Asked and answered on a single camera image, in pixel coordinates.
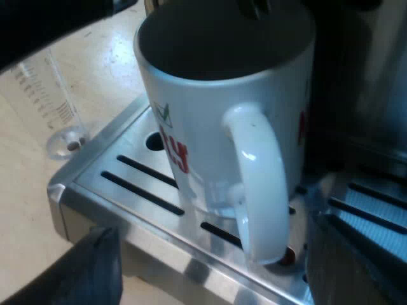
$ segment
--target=stainless steel drip tray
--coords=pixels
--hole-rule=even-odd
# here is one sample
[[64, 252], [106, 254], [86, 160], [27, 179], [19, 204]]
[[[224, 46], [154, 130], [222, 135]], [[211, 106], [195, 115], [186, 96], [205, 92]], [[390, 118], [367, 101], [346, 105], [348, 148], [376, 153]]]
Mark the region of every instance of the stainless steel drip tray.
[[372, 233], [366, 230], [371, 222], [354, 213], [362, 210], [404, 228], [406, 217], [400, 213], [405, 210], [391, 204], [369, 210], [360, 204], [365, 198], [347, 189], [353, 180], [346, 172], [306, 175], [290, 201], [286, 258], [269, 266], [247, 262], [233, 219], [179, 201], [153, 113], [141, 96], [52, 178], [48, 196], [55, 229], [63, 237], [77, 242], [94, 225], [119, 226], [125, 240], [123, 271], [186, 304], [312, 304], [305, 276], [307, 215], [327, 208], [331, 193], [331, 201], [353, 208], [340, 210], [342, 219], [372, 238], [388, 230], [387, 236], [393, 234], [401, 244], [393, 250], [405, 253], [403, 232], [379, 224]]

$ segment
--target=cup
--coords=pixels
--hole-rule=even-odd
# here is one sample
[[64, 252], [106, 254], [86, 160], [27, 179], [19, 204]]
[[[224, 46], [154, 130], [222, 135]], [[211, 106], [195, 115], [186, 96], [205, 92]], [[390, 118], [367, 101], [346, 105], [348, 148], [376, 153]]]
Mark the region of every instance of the cup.
[[314, 39], [314, 21], [295, 1], [250, 20], [234, 0], [171, 1], [134, 39], [181, 197], [235, 217], [247, 258], [260, 264], [286, 251]]

